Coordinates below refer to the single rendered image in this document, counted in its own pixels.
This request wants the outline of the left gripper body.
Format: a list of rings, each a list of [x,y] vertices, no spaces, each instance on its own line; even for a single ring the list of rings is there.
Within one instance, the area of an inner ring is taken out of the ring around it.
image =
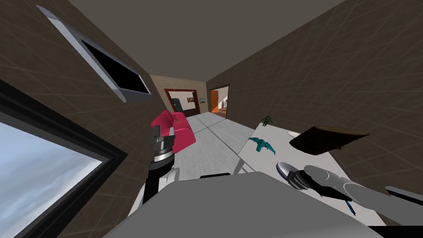
[[[159,136],[157,134],[152,135],[152,151],[159,153],[167,153],[173,151],[175,135],[171,136]]]

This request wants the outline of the white table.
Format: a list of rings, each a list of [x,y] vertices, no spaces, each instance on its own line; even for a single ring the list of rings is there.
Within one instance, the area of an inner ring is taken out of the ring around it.
[[[289,141],[292,136],[288,131],[276,126],[267,125],[263,127],[261,123],[257,126],[251,137],[257,137],[270,143],[275,153],[265,148],[260,152],[256,151],[257,144],[252,140],[247,140],[244,147],[238,153],[240,160],[234,170],[235,174],[243,172],[260,171],[281,182],[286,181],[277,172],[276,165],[279,161],[283,161],[292,165],[297,169],[303,169],[306,165],[313,165],[329,170],[341,177],[347,178],[348,175],[343,171],[335,159],[327,152],[321,155],[310,155],[293,148]],[[376,214],[375,211],[363,208],[354,202],[351,206],[355,211],[352,214],[346,202],[332,198],[321,197],[314,190],[303,190],[303,193],[317,199],[339,211],[355,218],[367,226],[384,226],[384,221]]]

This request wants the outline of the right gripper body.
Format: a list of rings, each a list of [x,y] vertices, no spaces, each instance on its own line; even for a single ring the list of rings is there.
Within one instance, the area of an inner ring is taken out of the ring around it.
[[[297,168],[293,167],[290,164],[287,164],[283,161],[280,161],[277,163],[276,165],[276,169],[278,171],[278,173],[280,174],[281,177],[283,177],[284,180],[288,181],[289,180],[289,173],[293,173],[298,171]]]

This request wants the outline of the red sofa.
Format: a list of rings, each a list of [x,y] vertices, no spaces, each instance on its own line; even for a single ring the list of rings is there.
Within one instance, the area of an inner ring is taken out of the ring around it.
[[[163,111],[150,124],[152,128],[156,125],[160,125],[162,136],[168,136],[170,128],[174,128],[175,141],[173,153],[175,154],[196,142],[191,126],[181,112],[171,113],[168,110]]]

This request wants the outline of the orange door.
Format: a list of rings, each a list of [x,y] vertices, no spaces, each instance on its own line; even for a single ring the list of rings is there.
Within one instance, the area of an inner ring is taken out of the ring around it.
[[[209,94],[210,94],[211,113],[216,113],[219,109],[219,91],[211,90]]]

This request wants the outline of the teal toy airplane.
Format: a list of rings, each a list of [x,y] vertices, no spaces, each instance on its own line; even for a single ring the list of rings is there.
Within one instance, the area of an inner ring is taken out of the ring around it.
[[[255,151],[261,152],[262,148],[266,148],[267,150],[270,150],[274,155],[276,154],[275,150],[272,148],[270,143],[266,142],[265,140],[260,139],[258,137],[251,137],[249,138],[249,140],[257,144]]]

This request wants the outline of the grey framed black wall screen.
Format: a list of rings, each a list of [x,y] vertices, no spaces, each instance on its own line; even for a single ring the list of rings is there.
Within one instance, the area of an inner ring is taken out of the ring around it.
[[[98,44],[38,6],[54,27],[69,41],[101,79],[122,102],[142,102],[153,99],[141,75]]]

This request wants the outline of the black framed window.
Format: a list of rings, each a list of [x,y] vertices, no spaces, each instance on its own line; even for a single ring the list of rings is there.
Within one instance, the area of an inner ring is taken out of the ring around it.
[[[57,236],[126,157],[0,80],[0,238]]]

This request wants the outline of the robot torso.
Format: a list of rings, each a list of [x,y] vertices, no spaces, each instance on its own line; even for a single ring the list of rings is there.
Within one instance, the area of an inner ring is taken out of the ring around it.
[[[262,172],[175,181],[103,238],[382,238]]]

